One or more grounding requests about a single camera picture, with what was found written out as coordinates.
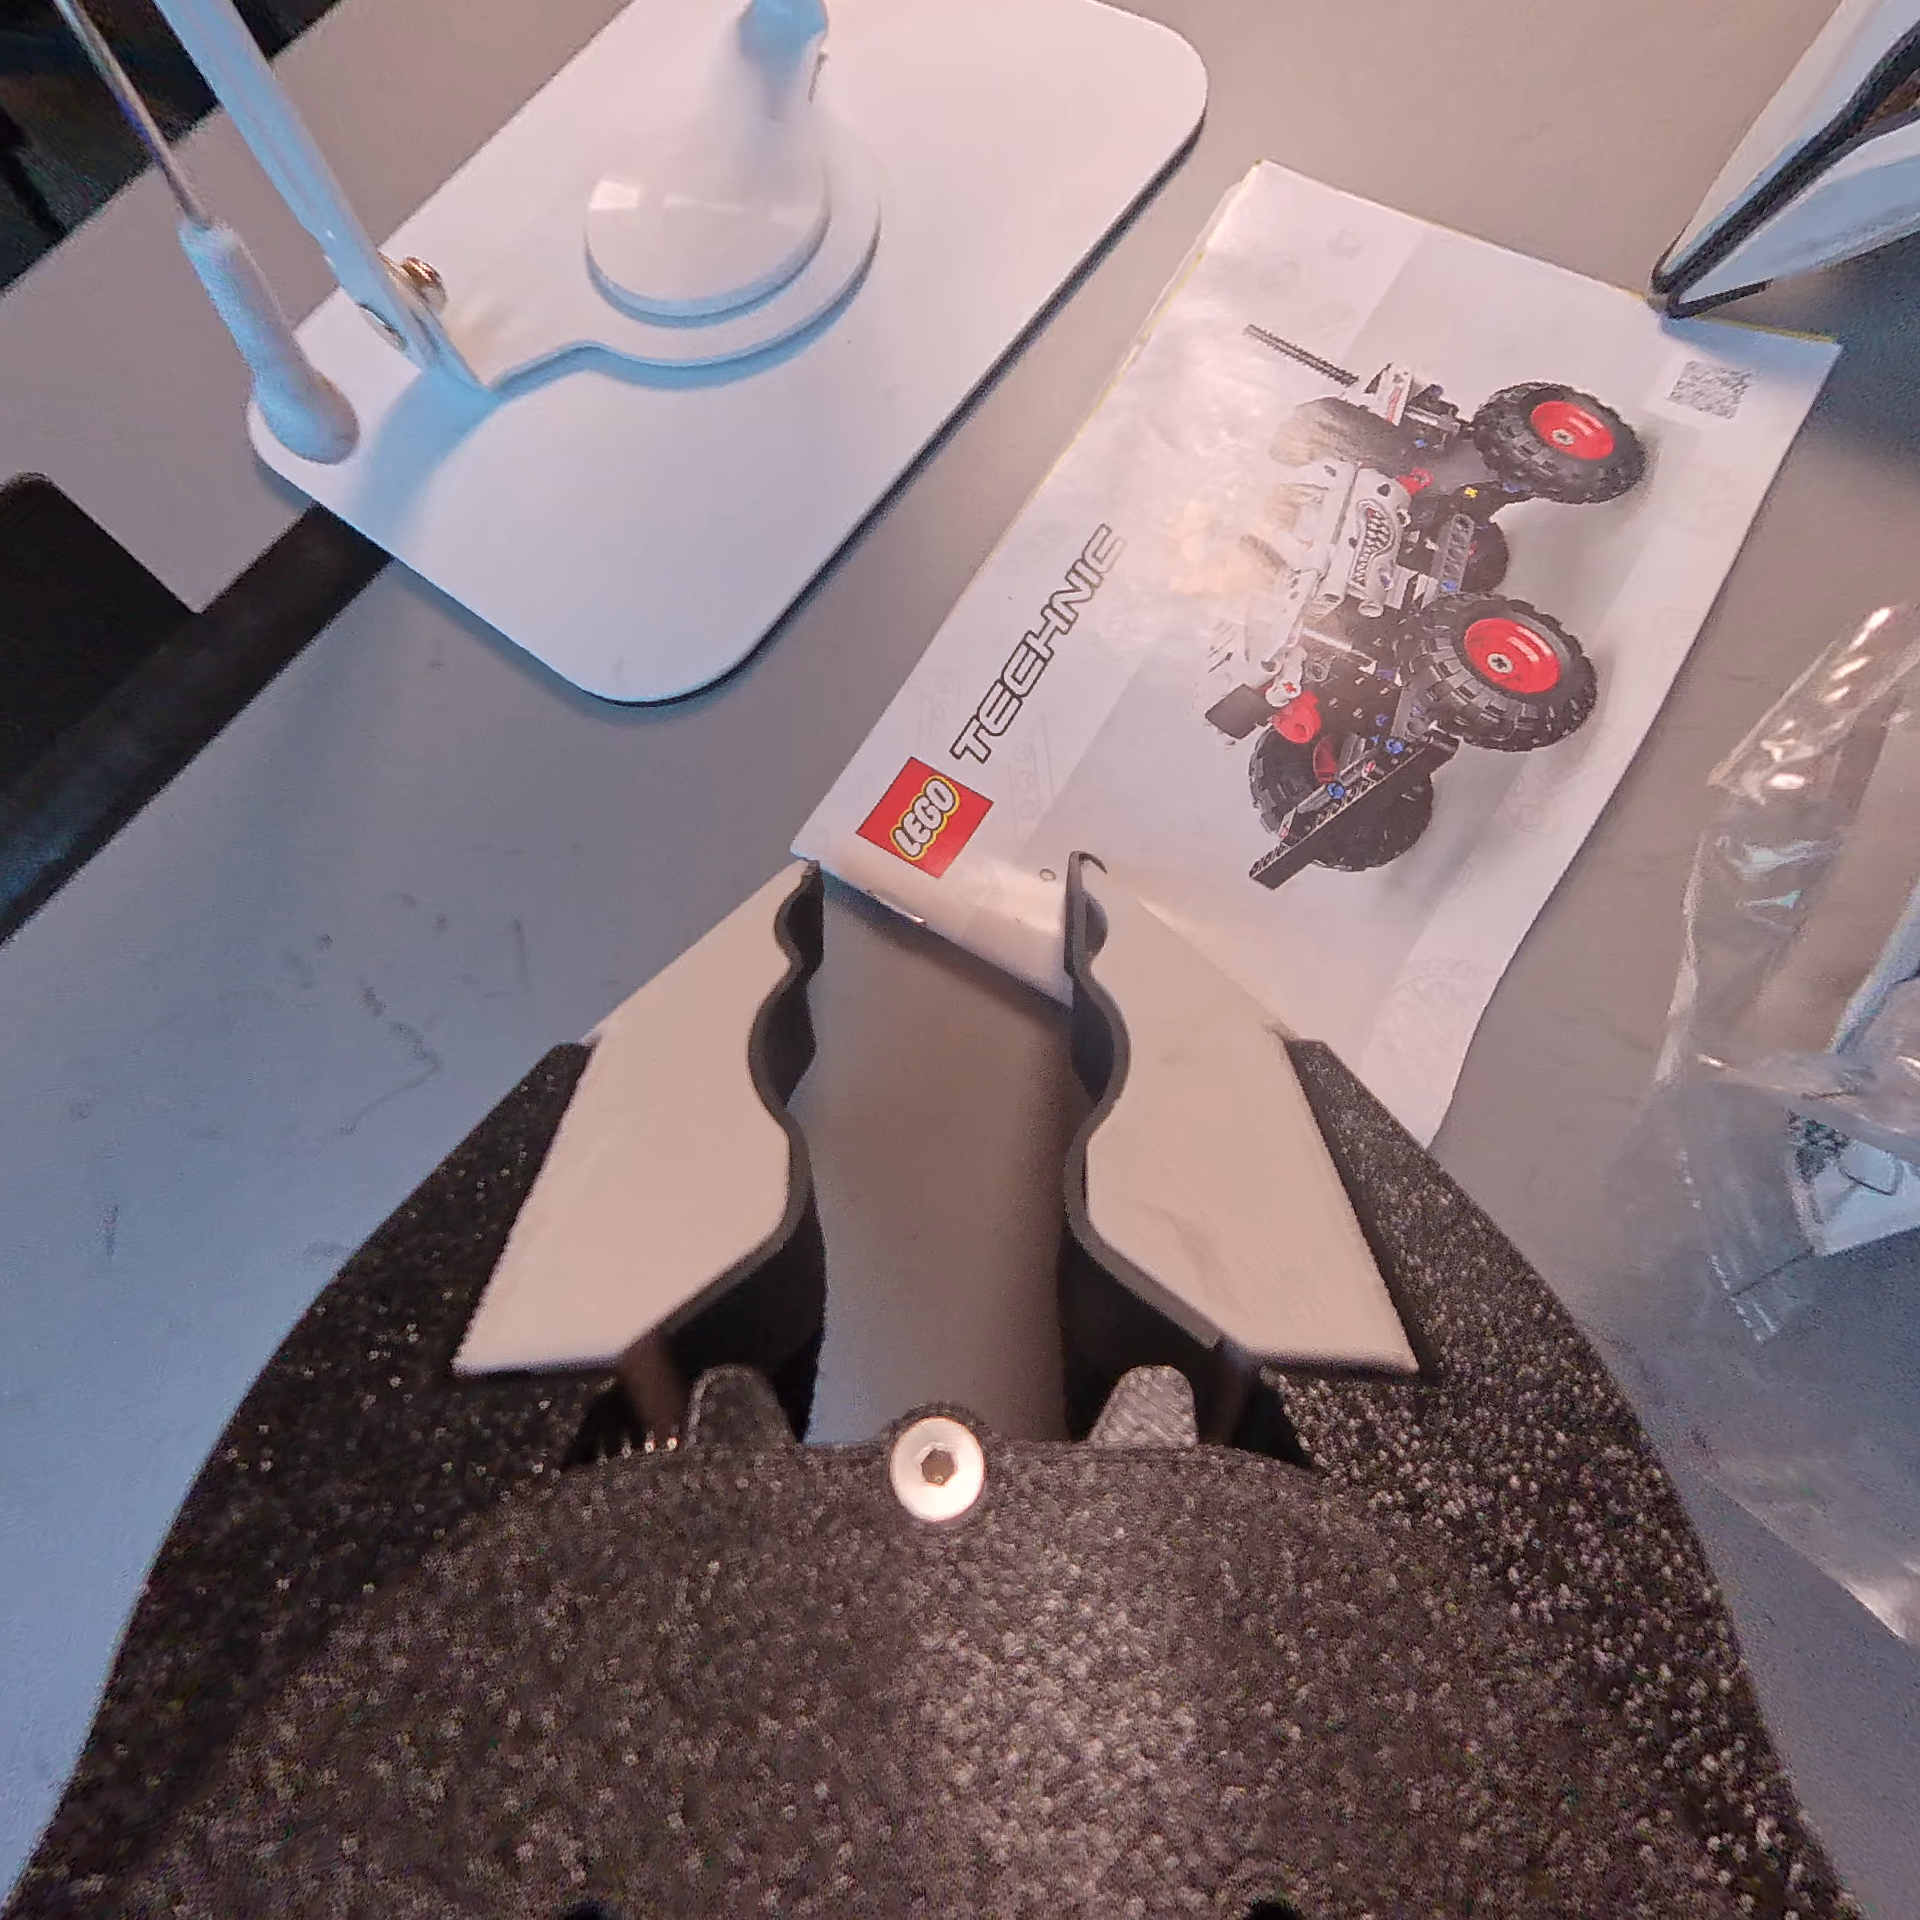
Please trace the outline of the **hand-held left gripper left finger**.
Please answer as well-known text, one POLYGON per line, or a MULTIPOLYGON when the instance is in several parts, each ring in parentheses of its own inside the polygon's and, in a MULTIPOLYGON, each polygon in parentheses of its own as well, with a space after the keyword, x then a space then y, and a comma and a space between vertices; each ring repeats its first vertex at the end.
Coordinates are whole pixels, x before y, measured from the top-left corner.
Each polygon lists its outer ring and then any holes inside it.
POLYGON ((812 1352, 825 1249, 789 1100, 822 905, 815 871, 775 876, 589 1033, 458 1377, 613 1371, 665 1441, 700 1373, 812 1352))

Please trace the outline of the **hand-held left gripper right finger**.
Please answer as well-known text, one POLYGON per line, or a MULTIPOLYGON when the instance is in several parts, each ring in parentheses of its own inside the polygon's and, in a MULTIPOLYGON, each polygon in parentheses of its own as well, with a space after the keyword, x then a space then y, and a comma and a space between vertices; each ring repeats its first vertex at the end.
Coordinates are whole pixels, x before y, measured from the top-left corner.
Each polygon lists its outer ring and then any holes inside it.
POLYGON ((1288 1033, 1093 855, 1066 871, 1071 1138, 1060 1260, 1071 1426, 1118 1377, 1185 1377, 1238 1436, 1264 1370, 1415 1378, 1420 1354, 1312 1112, 1288 1033))

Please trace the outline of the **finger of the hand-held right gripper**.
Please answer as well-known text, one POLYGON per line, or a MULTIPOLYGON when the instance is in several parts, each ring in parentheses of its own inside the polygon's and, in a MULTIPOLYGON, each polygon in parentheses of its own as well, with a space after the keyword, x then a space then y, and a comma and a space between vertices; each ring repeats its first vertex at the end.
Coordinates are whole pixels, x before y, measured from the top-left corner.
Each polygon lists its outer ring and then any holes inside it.
POLYGON ((1690 319, 1917 229, 1917 4, 1845 3, 1647 277, 1690 319))

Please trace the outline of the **large clear plastic bag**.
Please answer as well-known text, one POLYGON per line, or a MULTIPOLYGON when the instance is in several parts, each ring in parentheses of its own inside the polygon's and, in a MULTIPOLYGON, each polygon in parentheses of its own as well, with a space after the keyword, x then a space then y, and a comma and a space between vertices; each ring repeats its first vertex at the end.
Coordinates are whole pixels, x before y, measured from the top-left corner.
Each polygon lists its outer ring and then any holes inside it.
POLYGON ((1917 612, 1884 609, 1712 775, 1663 1051, 1626 1162, 1652 1277, 1695 1293, 1661 1360, 1709 1474, 1916 1641, 1916 1231, 1820 1257, 1788 1103, 1917 1135, 1917 612))

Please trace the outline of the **instruction booklet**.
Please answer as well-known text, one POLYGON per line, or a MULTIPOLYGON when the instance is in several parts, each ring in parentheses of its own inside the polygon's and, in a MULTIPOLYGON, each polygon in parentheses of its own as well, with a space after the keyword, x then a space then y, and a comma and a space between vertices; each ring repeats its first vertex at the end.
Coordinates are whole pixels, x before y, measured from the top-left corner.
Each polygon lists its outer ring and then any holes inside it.
POLYGON ((1430 1138, 1834 356, 1258 165, 796 852, 1058 997, 1093 852, 1430 1138))

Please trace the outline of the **white stand base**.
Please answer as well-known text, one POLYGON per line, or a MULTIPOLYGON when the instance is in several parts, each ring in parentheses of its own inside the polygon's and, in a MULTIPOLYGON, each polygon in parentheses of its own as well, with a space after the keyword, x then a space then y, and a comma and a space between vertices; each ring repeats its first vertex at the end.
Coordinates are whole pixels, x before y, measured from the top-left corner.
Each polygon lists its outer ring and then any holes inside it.
POLYGON ((616 705, 717 681, 1164 177, 1118 8, 628 4, 386 242, 232 4, 159 4, 327 258, 258 458, 616 705))

